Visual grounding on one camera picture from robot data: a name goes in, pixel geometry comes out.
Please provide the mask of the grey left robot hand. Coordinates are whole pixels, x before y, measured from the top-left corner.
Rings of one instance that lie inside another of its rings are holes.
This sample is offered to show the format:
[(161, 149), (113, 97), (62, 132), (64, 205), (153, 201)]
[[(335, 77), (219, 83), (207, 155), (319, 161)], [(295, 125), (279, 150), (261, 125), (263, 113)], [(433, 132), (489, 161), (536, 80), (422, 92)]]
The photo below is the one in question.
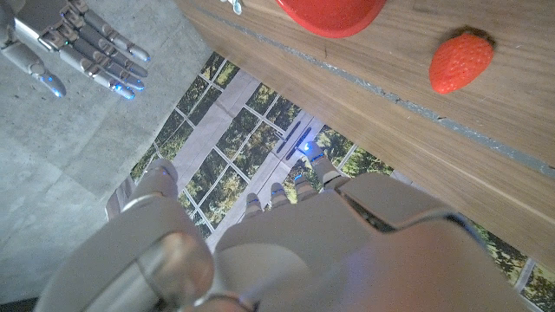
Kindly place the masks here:
[(178, 202), (178, 173), (150, 164), (123, 211), (51, 277), (39, 311), (525, 311), (477, 231), (425, 192), (379, 173), (271, 188), (209, 247)]

